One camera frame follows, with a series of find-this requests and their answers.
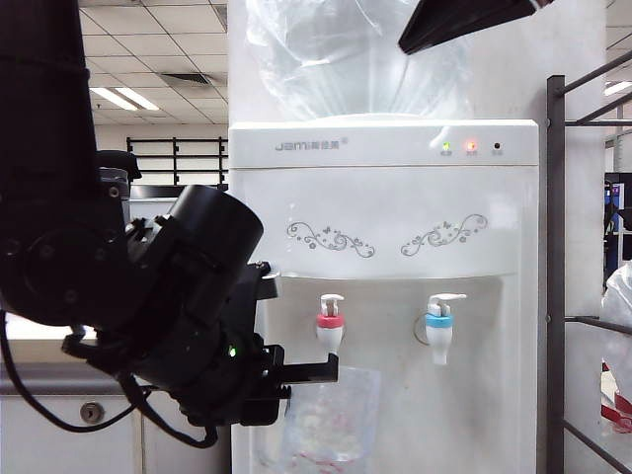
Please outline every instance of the white wall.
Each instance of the white wall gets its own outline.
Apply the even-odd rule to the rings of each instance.
[[[126,150],[131,138],[217,138],[228,137],[227,125],[97,125],[97,149]]]
[[[604,155],[605,172],[614,173],[614,148],[606,148]]]

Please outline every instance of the metal rack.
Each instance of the metal rack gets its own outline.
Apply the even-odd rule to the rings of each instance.
[[[137,143],[171,143],[171,153],[169,154],[136,154],[139,165],[142,165],[143,159],[170,159],[172,166],[168,169],[151,169],[141,168],[141,172],[146,174],[171,174],[173,176],[173,186],[179,186],[180,176],[186,174],[216,174],[218,176],[218,183],[201,183],[216,186],[219,189],[226,191],[227,185],[226,174],[228,170],[225,167],[225,160],[228,158],[226,152],[226,143],[228,140],[218,136],[217,138],[127,138],[127,151],[134,151],[134,144]],[[183,143],[208,143],[217,144],[217,153],[202,153],[202,154],[182,154],[180,153],[180,145]],[[178,162],[181,159],[216,159],[217,168],[183,168],[178,166]]]
[[[632,335],[632,327],[600,321],[596,316],[567,317],[565,307],[565,163],[567,126],[632,126],[632,120],[597,120],[603,114],[632,101],[632,93],[576,120],[566,120],[566,94],[632,60],[632,51],[566,85],[564,76],[547,82],[547,474],[564,473],[565,431],[623,474],[628,469],[565,418],[565,326],[582,323],[603,330]]]

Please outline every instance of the cable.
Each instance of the cable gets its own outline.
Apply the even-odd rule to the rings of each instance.
[[[72,433],[93,433],[99,430],[103,430],[107,427],[110,427],[114,423],[122,420],[131,412],[134,411],[136,406],[131,404],[127,409],[120,412],[115,417],[107,420],[106,422],[100,423],[98,425],[93,425],[92,427],[78,427],[75,425],[70,425],[59,418],[57,418],[54,414],[50,412],[48,408],[42,405],[29,391],[29,389],[25,386],[20,378],[18,370],[16,368],[15,362],[13,361],[13,355],[11,354],[11,348],[9,346],[9,339],[7,337],[7,312],[0,309],[0,349],[2,353],[2,358],[4,359],[5,367],[7,369],[7,373],[9,378],[13,382],[14,387],[18,394],[24,398],[25,402],[27,402],[31,407],[40,413],[44,418],[53,423],[56,427],[66,430]],[[141,393],[141,397],[143,402],[146,403],[145,398],[149,396],[151,393],[147,391],[143,393],[143,390],[138,387]]]
[[[206,436],[202,440],[194,439],[188,434],[178,432],[170,427],[167,422],[165,422],[162,417],[156,413],[151,405],[147,403],[146,398],[142,396],[141,387],[136,383],[132,374],[121,374],[118,377],[118,383],[120,384],[120,388],[127,397],[129,403],[135,406],[142,415],[144,415],[167,435],[174,437],[184,444],[191,447],[197,447],[199,449],[211,447],[217,442],[217,431],[215,430],[215,427],[204,427],[206,430]]]

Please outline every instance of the ceiling light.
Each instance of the ceiling light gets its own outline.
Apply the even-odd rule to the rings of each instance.
[[[90,90],[92,92],[94,92],[95,94],[100,95],[104,99],[109,100],[113,104],[116,104],[117,106],[121,107],[122,109],[125,109],[126,111],[137,111],[138,110],[138,107],[130,104],[123,97],[120,97],[120,96],[116,95],[114,92],[109,91],[105,87],[91,87]]]
[[[603,95],[611,96],[612,94],[621,92],[622,90],[627,89],[630,86],[632,86],[632,82],[628,82],[628,81],[618,82],[614,84],[613,86],[606,88],[605,91],[603,91]]]
[[[117,92],[120,93],[120,94],[123,94],[128,99],[132,99],[134,102],[136,102],[143,109],[146,109],[148,111],[159,111],[160,110],[160,109],[158,109],[157,106],[153,105],[147,99],[142,97],[137,92],[132,91],[128,87],[117,87]]]

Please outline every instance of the decorative swirl pattern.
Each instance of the decorative swirl pattern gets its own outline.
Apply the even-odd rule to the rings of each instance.
[[[487,217],[481,214],[468,215],[463,219],[461,225],[453,225],[444,221],[442,225],[436,226],[430,232],[418,235],[410,242],[402,245],[401,252],[406,257],[413,257],[419,253],[422,245],[428,244],[432,247],[442,247],[456,240],[464,244],[467,242],[468,237],[478,233],[479,230],[487,228],[487,225]]]
[[[363,259],[370,259],[375,255],[374,247],[343,234],[340,230],[332,230],[329,225],[317,233],[306,222],[293,222],[287,227],[286,232],[291,238],[308,245],[311,250],[318,246],[337,252],[351,248]]]

